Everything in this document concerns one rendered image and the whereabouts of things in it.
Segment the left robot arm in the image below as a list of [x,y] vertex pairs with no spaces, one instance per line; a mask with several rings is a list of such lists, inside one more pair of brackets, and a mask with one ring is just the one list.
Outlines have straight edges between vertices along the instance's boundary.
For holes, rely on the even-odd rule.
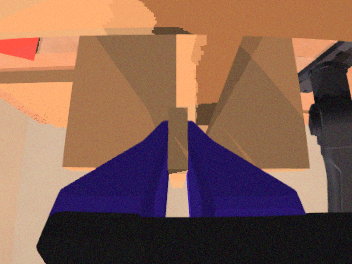
[[330,213],[352,212],[352,98],[347,78],[350,67],[352,42],[338,41],[298,73],[300,92],[313,92],[308,126],[321,146]]

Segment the tan square flat board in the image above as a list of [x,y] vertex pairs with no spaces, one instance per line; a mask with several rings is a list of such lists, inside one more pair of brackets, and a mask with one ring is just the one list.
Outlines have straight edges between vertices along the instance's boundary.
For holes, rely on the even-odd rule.
[[0,88],[53,124],[67,127],[74,69],[0,72]]

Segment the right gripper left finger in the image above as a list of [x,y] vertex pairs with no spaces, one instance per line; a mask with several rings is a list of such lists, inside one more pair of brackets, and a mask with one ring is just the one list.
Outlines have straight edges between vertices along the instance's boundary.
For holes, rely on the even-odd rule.
[[62,188],[49,216],[72,211],[166,217],[168,183],[168,121],[163,121],[140,143]]

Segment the tan wooden board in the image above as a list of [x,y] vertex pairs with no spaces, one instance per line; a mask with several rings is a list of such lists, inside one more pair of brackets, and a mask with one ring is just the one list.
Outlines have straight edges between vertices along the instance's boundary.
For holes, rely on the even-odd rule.
[[[79,36],[62,167],[92,171],[176,107],[177,35]],[[265,172],[310,169],[292,38],[243,36],[206,134]]]
[[352,0],[0,0],[0,40],[89,35],[352,42]]

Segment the red flat block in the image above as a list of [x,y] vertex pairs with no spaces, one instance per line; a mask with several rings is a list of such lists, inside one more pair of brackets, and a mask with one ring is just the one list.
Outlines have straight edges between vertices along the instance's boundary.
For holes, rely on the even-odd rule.
[[34,60],[38,39],[39,37],[0,40],[0,53]]

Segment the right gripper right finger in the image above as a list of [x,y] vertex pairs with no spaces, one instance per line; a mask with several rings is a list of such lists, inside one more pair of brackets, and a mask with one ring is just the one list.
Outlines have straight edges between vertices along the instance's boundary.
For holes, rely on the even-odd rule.
[[306,215],[295,189],[213,141],[194,121],[188,121],[186,178],[189,217]]

